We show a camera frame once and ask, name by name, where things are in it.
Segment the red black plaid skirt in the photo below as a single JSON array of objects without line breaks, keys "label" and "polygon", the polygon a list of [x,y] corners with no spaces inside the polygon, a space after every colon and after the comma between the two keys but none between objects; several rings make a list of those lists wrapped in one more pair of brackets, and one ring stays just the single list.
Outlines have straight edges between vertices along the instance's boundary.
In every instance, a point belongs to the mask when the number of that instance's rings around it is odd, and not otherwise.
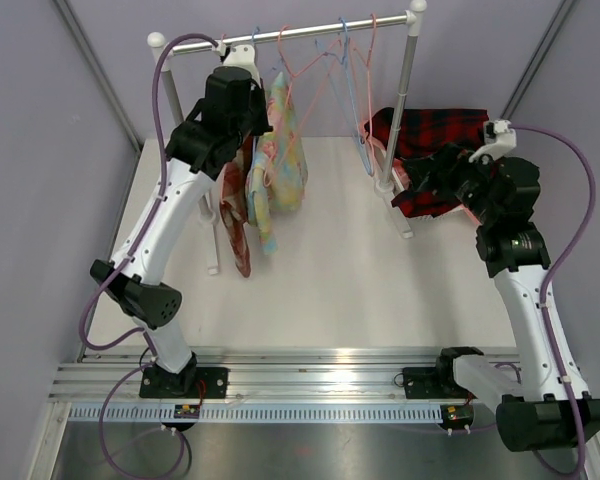
[{"label": "red black plaid skirt", "polygon": [[[393,167],[402,161],[427,157],[447,143],[462,144],[473,150],[484,144],[483,125],[489,119],[485,109],[443,108],[406,109],[400,122]],[[442,214],[458,205],[432,193],[411,192],[408,187],[394,197],[392,205],[407,217]]]}]

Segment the blue wire hanger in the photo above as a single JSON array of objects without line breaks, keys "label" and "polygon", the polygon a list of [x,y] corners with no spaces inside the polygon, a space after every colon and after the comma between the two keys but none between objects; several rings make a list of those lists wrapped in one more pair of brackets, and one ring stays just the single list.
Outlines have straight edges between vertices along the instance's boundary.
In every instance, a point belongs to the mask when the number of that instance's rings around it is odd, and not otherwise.
[{"label": "blue wire hanger", "polygon": [[369,147],[366,138],[361,132],[360,115],[358,105],[358,94],[356,90],[356,78],[354,74],[354,65],[351,61],[352,43],[349,35],[347,21],[340,17],[338,22],[341,24],[342,33],[338,39],[342,41],[342,52],[336,54],[328,51],[322,46],[319,40],[314,41],[316,51],[323,57],[332,57],[344,74],[346,93],[340,94],[336,87],[335,80],[330,73],[327,74],[327,80],[331,86],[332,92],[336,98],[340,112],[343,116],[346,126],[350,131],[350,136],[354,141],[359,158],[364,167],[365,173],[372,177],[374,175],[374,163],[369,153]]},{"label": "blue wire hanger", "polygon": [[251,34],[251,45],[256,51],[256,66],[263,79],[273,78],[285,70],[284,60],[278,46],[278,38],[282,31],[283,28],[279,28],[270,41],[255,39],[258,35],[264,35],[259,26],[256,26]]}]

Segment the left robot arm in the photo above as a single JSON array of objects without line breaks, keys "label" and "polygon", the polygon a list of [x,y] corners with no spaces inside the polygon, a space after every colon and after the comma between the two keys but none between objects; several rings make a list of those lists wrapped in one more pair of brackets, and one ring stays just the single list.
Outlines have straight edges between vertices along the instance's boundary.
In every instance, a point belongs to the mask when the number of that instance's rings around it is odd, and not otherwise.
[{"label": "left robot arm", "polygon": [[204,96],[161,145],[161,173],[126,246],[90,275],[143,330],[154,361],[142,370],[143,398],[198,398],[205,381],[225,379],[197,369],[176,315],[181,293],[163,281],[184,225],[252,135],[271,131],[255,67],[219,66],[207,77]]}]

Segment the pastel floral skirt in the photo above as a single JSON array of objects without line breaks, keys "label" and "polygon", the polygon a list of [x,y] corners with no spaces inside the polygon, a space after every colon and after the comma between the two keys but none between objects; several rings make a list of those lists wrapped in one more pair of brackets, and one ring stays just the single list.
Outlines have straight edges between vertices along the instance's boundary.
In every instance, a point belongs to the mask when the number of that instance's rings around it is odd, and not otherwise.
[{"label": "pastel floral skirt", "polygon": [[258,230],[263,253],[271,255],[277,251],[273,216],[293,213],[301,207],[308,167],[284,73],[272,81],[267,101],[272,130],[256,141],[245,192],[248,223]]}]

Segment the salmon pink skirt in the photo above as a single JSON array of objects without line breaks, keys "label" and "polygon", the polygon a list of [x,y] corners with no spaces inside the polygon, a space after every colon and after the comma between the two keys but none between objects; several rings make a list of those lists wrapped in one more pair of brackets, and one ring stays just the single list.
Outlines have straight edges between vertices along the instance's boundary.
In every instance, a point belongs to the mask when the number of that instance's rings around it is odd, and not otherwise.
[{"label": "salmon pink skirt", "polygon": [[392,169],[392,179],[397,188],[406,189],[410,184],[407,173],[401,167]]}]

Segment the red white checked skirt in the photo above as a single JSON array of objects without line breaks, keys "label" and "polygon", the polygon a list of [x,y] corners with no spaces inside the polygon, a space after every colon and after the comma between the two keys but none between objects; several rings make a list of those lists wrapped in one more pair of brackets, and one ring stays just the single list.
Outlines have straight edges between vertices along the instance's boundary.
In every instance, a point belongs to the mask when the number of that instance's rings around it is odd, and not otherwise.
[{"label": "red white checked skirt", "polygon": [[238,272],[251,275],[250,250],[244,225],[248,222],[246,204],[247,176],[252,164],[253,138],[249,137],[227,163],[219,179],[219,213],[226,229]]}]

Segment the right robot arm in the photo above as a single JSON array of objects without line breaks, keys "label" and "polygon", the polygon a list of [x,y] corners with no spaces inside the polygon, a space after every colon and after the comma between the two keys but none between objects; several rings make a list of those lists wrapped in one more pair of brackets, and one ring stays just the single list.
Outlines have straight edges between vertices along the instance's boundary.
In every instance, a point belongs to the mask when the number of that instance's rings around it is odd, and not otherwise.
[{"label": "right robot arm", "polygon": [[554,264],[531,220],[538,167],[450,143],[404,168],[416,192],[456,200],[478,220],[476,250],[504,302],[522,368],[514,382],[478,349],[446,348],[433,374],[436,389],[446,396],[464,390],[485,404],[512,452],[584,446],[600,431],[600,398],[575,365],[550,297]]}]

